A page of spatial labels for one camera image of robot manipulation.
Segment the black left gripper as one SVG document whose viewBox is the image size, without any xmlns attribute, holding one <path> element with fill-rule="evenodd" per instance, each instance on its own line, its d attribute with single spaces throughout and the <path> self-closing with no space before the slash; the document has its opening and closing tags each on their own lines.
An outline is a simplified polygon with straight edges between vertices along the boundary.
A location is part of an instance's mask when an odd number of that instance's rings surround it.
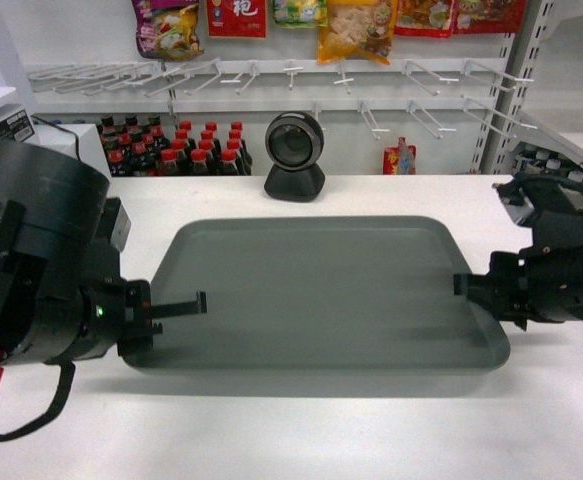
<svg viewBox="0 0 583 480">
<path fill-rule="evenodd" d="M 207 312 L 207 295 L 192 301 L 151 305 L 147 280 L 91 281 L 81 287 L 84 317 L 78 335 L 79 358 L 101 358 L 112 347 L 121 357 L 153 348 L 163 326 L 153 318 L 173 318 Z"/>
</svg>

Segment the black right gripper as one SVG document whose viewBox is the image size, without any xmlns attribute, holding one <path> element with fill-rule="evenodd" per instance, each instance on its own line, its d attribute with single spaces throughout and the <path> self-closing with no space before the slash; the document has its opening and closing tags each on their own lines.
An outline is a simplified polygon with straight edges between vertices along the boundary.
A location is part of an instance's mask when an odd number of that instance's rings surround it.
<svg viewBox="0 0 583 480">
<path fill-rule="evenodd" d="M 453 294 L 483 308 L 494 306 L 494 315 L 500 320 L 583 321 L 583 245 L 495 252 L 490 258 L 489 277 L 454 274 Z"/>
</svg>

